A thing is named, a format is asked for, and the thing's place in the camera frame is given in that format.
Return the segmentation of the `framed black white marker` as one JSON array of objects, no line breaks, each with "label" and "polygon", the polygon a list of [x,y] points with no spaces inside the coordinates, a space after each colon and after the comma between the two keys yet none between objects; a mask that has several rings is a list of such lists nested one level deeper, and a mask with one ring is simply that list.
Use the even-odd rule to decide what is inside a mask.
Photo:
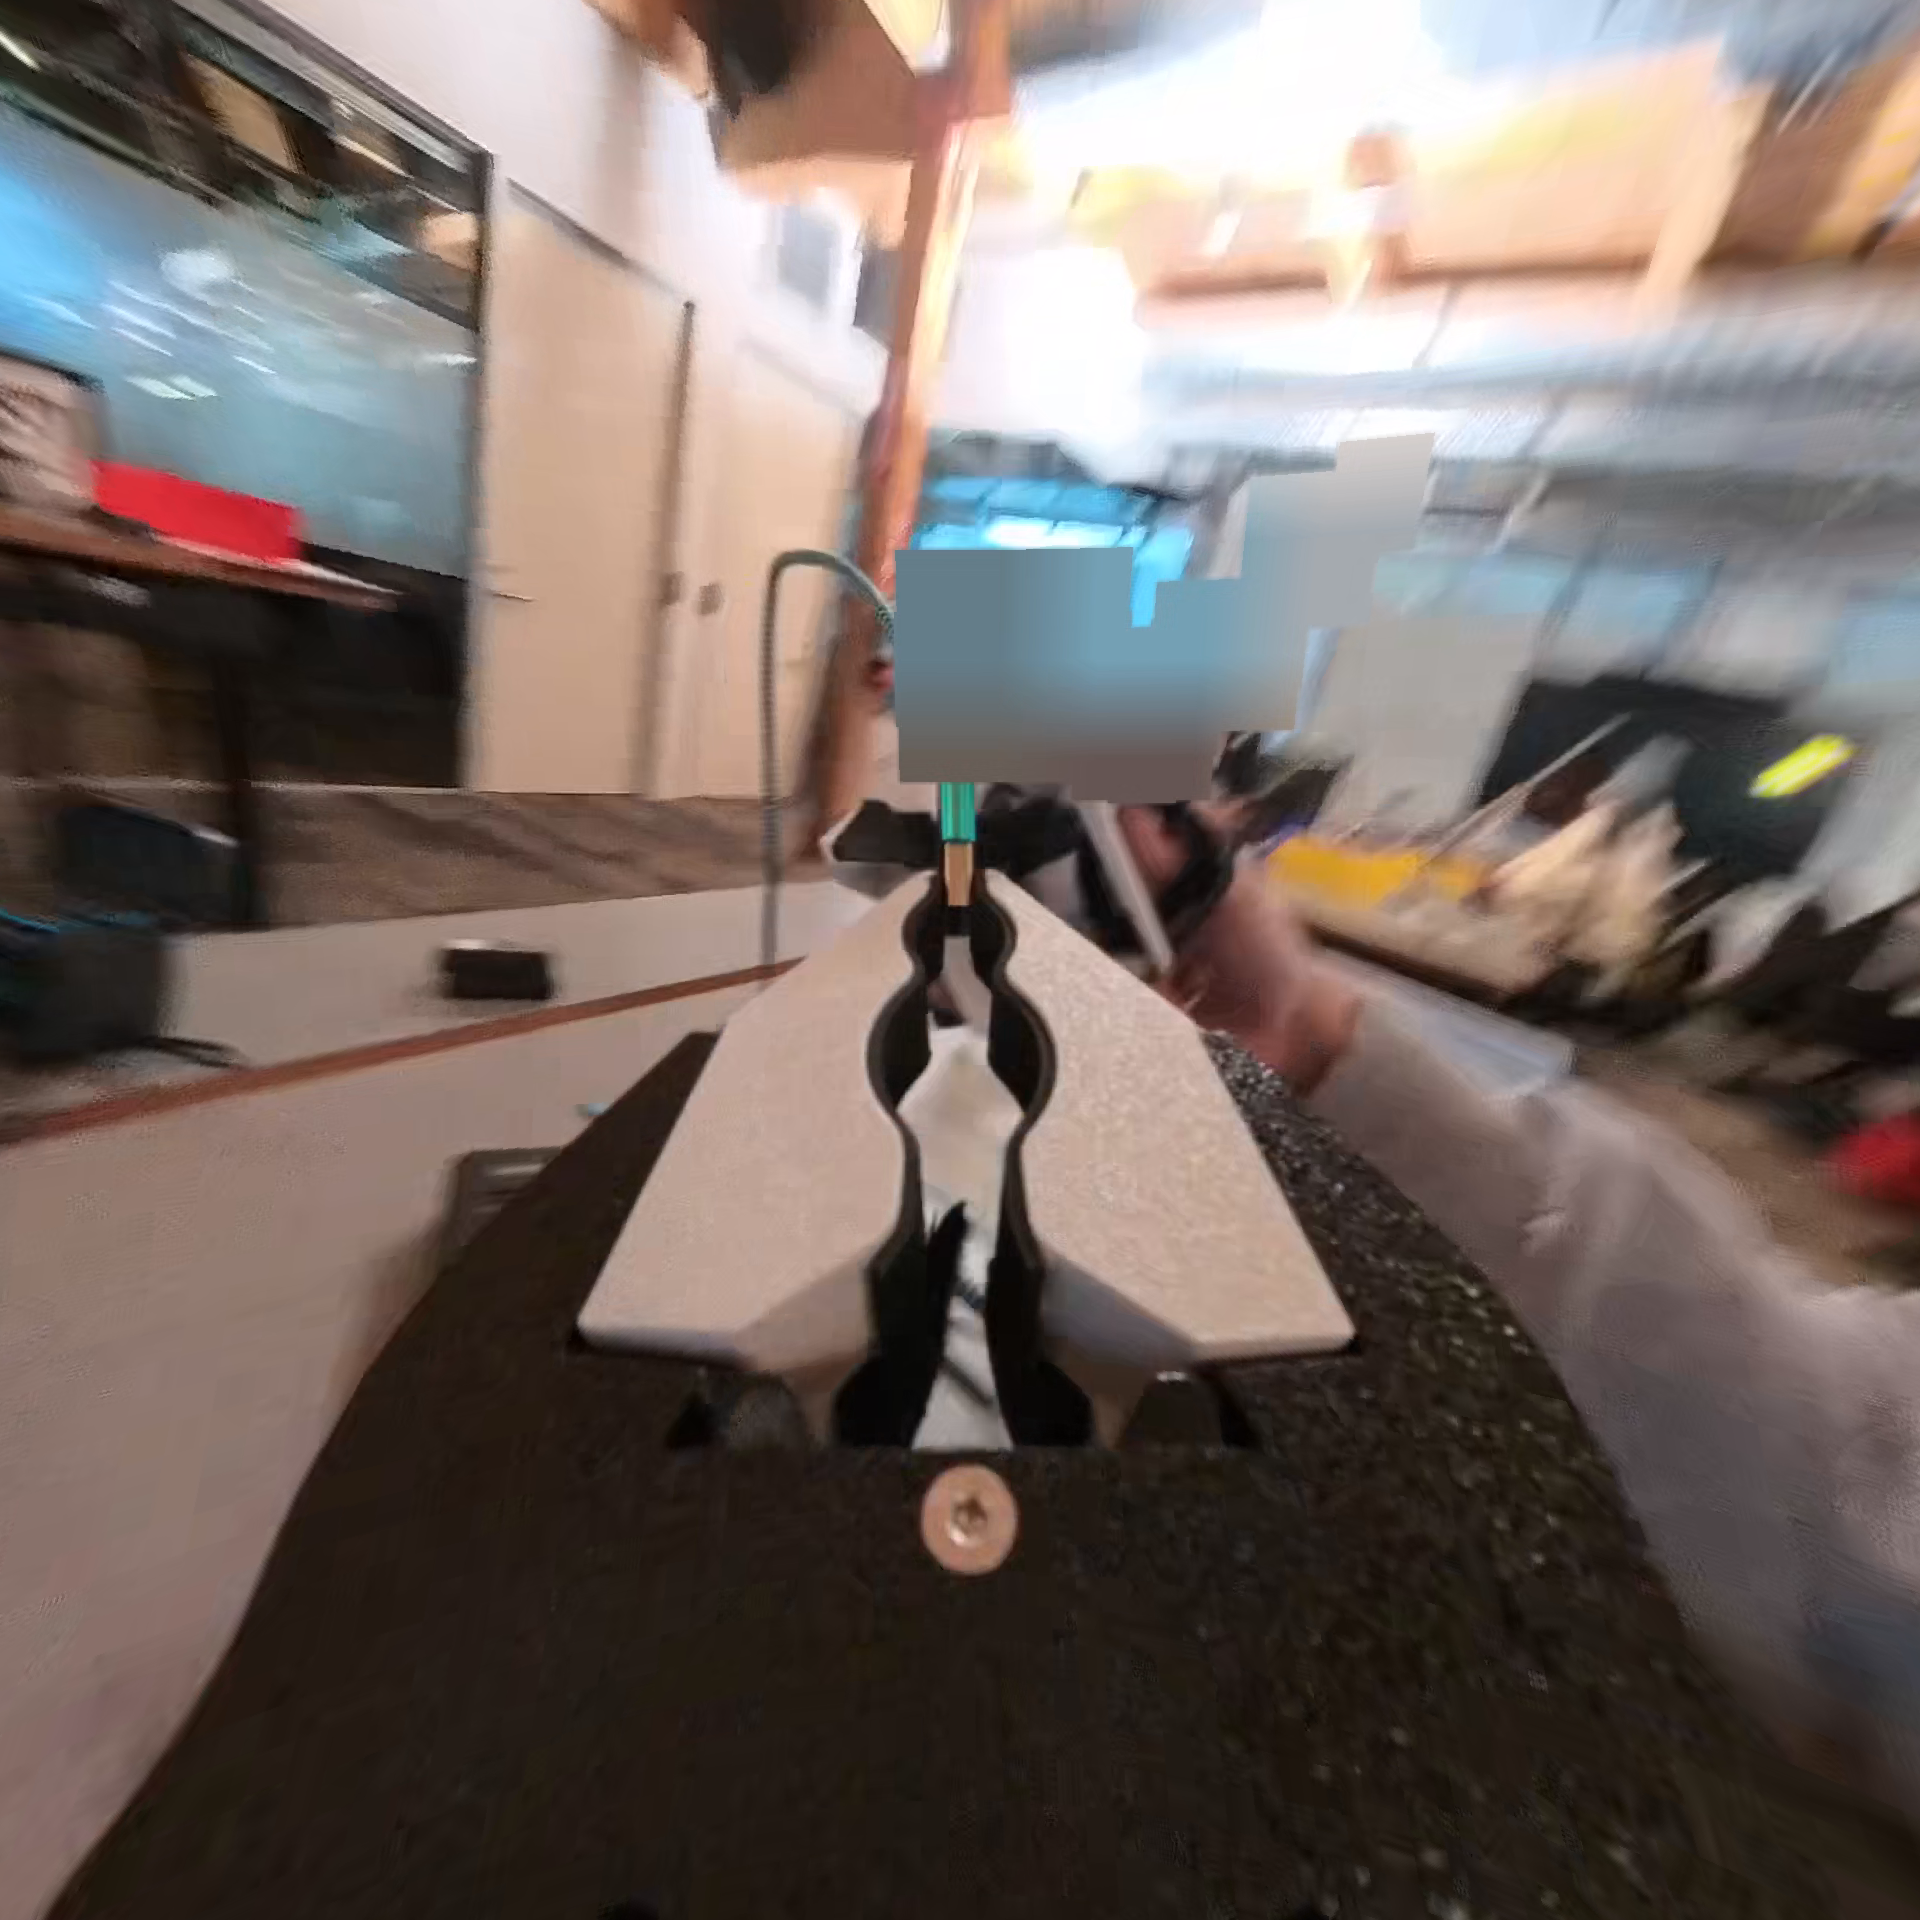
[{"label": "framed black white marker", "polygon": [[91,516],[103,452],[103,389],[88,375],[2,354],[2,504],[43,516]]}]

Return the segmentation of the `small red box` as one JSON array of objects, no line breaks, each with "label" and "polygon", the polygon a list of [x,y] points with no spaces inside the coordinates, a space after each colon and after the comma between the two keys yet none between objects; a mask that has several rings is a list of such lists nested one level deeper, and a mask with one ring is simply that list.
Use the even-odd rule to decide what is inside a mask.
[{"label": "small red box", "polygon": [[93,501],[171,544],[226,558],[292,568],[305,560],[305,524],[289,504],[233,492],[179,474],[93,459]]}]

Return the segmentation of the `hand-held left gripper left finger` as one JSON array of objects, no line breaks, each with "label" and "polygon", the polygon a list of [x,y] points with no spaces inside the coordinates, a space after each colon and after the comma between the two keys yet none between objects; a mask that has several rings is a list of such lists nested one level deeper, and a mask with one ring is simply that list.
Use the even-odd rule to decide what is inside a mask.
[{"label": "hand-held left gripper left finger", "polygon": [[597,1351],[776,1381],[811,1427],[907,1448],[944,1349],[919,1152],[944,884],[916,873],[724,1025],[602,1262]]}]

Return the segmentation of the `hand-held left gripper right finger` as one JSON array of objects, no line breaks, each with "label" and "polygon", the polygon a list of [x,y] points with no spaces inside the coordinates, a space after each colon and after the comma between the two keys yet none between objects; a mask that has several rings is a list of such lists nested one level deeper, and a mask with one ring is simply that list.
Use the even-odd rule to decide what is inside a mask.
[{"label": "hand-held left gripper right finger", "polygon": [[972,971],[1018,1112],[983,1314],[1014,1444],[1117,1447],[1164,1378],[1347,1351],[1354,1319],[1202,1032],[998,873]]}]

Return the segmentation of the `wooden top desk black legs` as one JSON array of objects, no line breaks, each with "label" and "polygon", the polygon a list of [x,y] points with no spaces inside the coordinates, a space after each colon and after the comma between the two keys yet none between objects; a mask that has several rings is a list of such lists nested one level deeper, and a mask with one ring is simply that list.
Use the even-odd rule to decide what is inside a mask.
[{"label": "wooden top desk black legs", "polygon": [[307,563],[268,563],[137,533],[112,516],[2,509],[4,630],[121,632],[206,667],[233,841],[223,925],[271,921],[259,796],[254,683],[273,616],[286,605],[389,614],[393,590]]}]

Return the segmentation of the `wooden support post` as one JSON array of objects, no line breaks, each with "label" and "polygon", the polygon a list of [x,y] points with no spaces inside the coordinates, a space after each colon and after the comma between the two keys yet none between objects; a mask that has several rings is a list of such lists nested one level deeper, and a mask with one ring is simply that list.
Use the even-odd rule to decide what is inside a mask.
[{"label": "wooden support post", "polygon": [[[894,563],[918,516],[975,181],[968,119],[946,104],[925,109],[909,168],[881,395],[861,465],[854,537],[854,564],[885,595],[894,595]],[[880,624],[862,600],[849,599],[843,608],[807,764],[803,843],[813,852],[862,801],[876,761]]]}]

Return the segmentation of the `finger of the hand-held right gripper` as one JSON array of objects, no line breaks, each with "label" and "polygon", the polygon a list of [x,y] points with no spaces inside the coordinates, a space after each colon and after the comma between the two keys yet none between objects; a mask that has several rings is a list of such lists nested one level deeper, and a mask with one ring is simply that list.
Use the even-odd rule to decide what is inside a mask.
[{"label": "finger of the hand-held right gripper", "polygon": [[1083,803],[1083,827],[1101,879],[1139,947],[1143,978],[1168,980],[1175,968],[1175,952],[1155,890],[1143,873],[1129,835],[1121,826],[1117,803]]}]

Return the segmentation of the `person's right forearm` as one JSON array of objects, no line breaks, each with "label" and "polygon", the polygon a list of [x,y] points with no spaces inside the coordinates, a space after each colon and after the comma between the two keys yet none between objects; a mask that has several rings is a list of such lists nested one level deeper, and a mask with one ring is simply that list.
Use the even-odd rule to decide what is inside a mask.
[{"label": "person's right forearm", "polygon": [[1687,1623],[1915,1821],[1915,1298],[1822,1284],[1649,1120],[1488,1091],[1369,998],[1309,1107],[1546,1354]]}]

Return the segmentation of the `black battery charger with display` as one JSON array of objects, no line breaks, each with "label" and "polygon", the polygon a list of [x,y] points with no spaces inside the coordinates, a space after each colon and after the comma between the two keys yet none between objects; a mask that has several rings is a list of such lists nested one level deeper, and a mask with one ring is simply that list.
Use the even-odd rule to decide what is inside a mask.
[{"label": "black battery charger with display", "polygon": [[2,1054],[28,1071],[122,1054],[233,1071],[241,1056],[174,1031],[176,940],[225,929],[239,843],[93,796],[55,809],[55,906],[2,916]]}]

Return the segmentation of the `person's right hand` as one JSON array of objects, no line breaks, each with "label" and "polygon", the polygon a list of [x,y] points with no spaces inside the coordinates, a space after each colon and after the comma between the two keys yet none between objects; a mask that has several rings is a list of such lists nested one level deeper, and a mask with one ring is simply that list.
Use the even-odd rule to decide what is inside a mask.
[{"label": "person's right hand", "polygon": [[1244,863],[1228,861],[1224,892],[1172,954],[1158,978],[1164,998],[1298,1096],[1317,1091],[1354,1043],[1355,989],[1331,971],[1283,897]]}]

